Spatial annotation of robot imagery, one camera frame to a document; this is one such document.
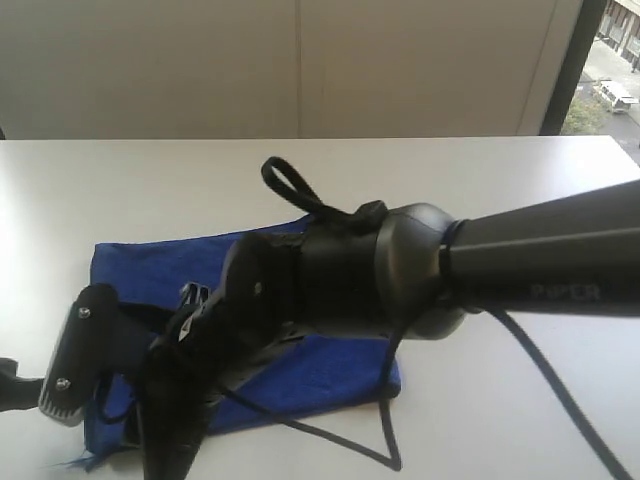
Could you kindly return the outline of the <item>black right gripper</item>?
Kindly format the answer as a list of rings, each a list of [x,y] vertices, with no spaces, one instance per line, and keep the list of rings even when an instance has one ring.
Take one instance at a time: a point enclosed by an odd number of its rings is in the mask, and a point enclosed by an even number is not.
[[[136,381],[143,478],[184,480],[226,392],[299,342],[300,329],[256,298],[214,295],[173,322]]]

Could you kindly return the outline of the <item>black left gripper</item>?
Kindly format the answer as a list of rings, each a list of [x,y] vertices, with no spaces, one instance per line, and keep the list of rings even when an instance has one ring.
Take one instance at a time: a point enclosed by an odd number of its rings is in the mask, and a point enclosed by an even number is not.
[[[18,362],[1,359],[0,411],[30,410],[38,406],[42,378],[23,378],[17,375]]]

